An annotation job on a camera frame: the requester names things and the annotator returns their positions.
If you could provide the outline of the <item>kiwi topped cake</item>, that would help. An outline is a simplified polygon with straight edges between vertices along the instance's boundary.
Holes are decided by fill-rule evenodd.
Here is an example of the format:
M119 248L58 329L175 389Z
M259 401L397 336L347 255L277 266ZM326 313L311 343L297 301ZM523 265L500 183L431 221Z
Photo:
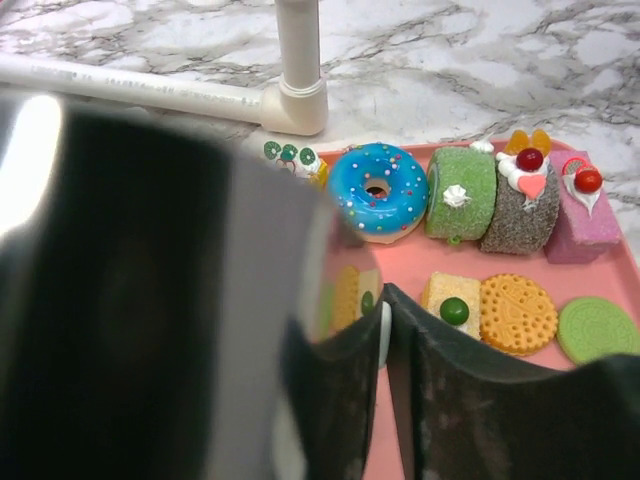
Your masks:
M326 186L329 167L311 147L298 148L293 144L267 141L263 145L266 161L281 170L287 170L296 178L323 190Z

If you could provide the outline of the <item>chocolate swiss roll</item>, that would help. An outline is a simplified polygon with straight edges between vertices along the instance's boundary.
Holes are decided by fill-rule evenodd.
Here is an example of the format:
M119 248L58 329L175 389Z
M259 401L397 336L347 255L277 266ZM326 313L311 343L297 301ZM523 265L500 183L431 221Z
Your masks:
M479 241L485 253L530 255L548 242L559 212L552 144L542 129L512 133L495 155L497 191L491 223Z

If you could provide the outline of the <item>blue glazed donut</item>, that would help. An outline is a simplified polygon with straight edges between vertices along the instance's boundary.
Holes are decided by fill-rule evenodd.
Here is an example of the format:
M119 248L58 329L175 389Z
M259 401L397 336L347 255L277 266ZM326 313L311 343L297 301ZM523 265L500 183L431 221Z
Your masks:
M358 145L333 165L326 191L365 241L391 244L425 215L429 186L423 167L404 149Z

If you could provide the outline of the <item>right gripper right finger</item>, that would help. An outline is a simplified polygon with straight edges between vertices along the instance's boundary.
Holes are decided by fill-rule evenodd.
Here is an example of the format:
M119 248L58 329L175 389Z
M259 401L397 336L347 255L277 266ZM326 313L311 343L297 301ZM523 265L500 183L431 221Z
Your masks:
M500 353L387 284L387 370L408 479L635 479L639 360L562 372Z

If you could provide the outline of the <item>green swiss roll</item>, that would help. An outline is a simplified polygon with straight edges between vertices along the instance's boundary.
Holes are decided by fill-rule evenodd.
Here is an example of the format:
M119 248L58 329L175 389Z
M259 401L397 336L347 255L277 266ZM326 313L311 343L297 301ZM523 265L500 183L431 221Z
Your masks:
M428 171L429 202L425 233L450 244L477 241L495 208L497 179L494 146L487 140L434 151Z

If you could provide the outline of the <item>green round biscuit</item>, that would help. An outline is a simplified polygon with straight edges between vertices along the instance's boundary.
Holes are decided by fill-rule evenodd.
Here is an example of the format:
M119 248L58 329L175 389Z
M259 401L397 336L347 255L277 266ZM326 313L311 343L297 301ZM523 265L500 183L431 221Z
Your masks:
M639 329L618 305L595 296L568 302L559 314L557 340L576 365L614 354L639 354Z

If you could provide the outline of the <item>yellow sponge cake square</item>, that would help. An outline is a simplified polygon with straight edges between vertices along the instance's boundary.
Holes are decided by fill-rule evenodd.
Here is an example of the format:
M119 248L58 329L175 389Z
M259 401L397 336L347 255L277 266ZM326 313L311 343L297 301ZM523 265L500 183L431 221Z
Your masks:
M480 339L480 287L477 279L435 272L421 295L421 306L449 326Z

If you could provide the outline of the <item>pink cake slice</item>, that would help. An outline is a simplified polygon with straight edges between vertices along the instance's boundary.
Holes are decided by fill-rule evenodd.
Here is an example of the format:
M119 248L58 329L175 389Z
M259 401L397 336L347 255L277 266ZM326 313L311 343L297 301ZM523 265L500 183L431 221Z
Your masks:
M558 150L549 155L559 176L560 205L553 232L544 246L551 264L587 264L622 237L603 188L603 175L585 151Z

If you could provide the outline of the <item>orange sandwich biscuit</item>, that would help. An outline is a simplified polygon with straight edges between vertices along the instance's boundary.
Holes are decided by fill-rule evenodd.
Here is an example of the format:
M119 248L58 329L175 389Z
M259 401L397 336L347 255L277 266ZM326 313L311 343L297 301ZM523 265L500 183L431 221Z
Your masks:
M558 312L549 294L533 280L497 274L481 283L481 339L504 353L527 356L556 336Z

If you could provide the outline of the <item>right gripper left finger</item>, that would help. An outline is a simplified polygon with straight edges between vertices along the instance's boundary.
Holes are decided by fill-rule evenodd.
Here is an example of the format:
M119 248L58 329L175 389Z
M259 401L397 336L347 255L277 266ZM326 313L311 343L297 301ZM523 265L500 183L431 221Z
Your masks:
M153 292L39 301L20 330L1 413L5 479L357 479L371 442L383 303L378 285L326 284L319 336L285 326L279 400L256 370L212 445L209 326Z

